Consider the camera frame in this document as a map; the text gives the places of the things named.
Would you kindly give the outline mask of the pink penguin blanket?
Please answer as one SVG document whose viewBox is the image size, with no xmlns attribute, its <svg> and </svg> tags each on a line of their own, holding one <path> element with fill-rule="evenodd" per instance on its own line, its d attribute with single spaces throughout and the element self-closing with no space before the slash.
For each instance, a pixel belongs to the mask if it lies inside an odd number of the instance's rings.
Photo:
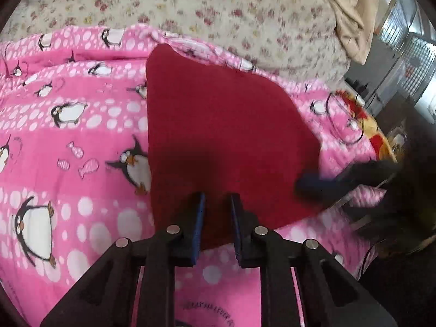
<svg viewBox="0 0 436 327">
<path fill-rule="evenodd" d="M 208 42 L 149 25 L 121 30 L 66 27 L 1 43 L 1 286 L 24 323 L 43 318 L 121 237 L 150 237 L 155 220 L 146 179 L 146 62 L 159 44 L 206 65 L 227 66 L 281 86 L 321 141 L 322 174 L 353 160 L 376 159 L 369 139 L 320 80 L 296 83 L 256 69 Z M 317 113 L 310 106 L 314 101 Z M 129 174 L 106 162 L 134 154 Z M 24 244 L 15 218 L 27 199 Z M 369 244 L 338 209 L 278 229 L 284 238 L 319 241 L 355 277 Z M 259 270 L 238 267 L 228 244 L 202 252 L 194 269 L 176 271 L 176 318 L 185 326 L 260 326 Z"/>
</svg>

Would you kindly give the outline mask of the dark red long-sleeve top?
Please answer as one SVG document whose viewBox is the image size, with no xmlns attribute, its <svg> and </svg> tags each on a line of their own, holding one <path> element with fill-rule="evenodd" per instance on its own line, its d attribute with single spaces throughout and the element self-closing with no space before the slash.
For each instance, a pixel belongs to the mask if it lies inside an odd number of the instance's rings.
<svg viewBox="0 0 436 327">
<path fill-rule="evenodd" d="M 318 212 L 295 184 L 319 169 L 321 145 L 282 87 L 188 59 L 167 44 L 152 51 L 146 78 L 157 229 L 170 225 L 196 192 L 205 194 L 203 250 L 234 239 L 230 193 L 271 229 Z"/>
</svg>

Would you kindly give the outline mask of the beige curtain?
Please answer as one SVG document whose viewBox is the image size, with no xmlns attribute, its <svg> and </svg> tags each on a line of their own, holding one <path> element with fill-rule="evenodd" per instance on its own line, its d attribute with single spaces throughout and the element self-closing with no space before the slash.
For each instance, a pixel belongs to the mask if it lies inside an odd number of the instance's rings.
<svg viewBox="0 0 436 327">
<path fill-rule="evenodd" d="M 336 33 L 347 56 L 363 65 L 372 45 L 379 0 L 328 0 L 336 17 Z"/>
</svg>

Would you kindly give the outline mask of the red yellow blanket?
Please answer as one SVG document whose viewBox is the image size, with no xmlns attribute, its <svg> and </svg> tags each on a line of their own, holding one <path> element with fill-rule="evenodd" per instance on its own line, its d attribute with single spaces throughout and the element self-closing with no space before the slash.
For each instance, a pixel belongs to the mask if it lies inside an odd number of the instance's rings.
<svg viewBox="0 0 436 327">
<path fill-rule="evenodd" d="M 348 91 L 338 90 L 335 91 L 335 95 L 339 96 L 345 102 L 353 118 L 358 121 L 358 125 L 364 130 L 364 135 L 369 139 L 376 153 L 376 159 L 397 162 L 388 139 L 379 128 L 376 119 L 367 113 L 363 106 L 358 104 Z"/>
</svg>

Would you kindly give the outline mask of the floral cream quilt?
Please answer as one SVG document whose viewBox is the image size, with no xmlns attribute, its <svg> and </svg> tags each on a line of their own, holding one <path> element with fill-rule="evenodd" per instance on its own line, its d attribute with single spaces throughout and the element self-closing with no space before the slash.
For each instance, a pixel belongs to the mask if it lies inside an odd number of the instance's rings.
<svg viewBox="0 0 436 327">
<path fill-rule="evenodd" d="M 350 67 L 327 0 L 21 0 L 1 39 L 137 23 L 210 41 L 291 80 L 334 86 Z"/>
</svg>

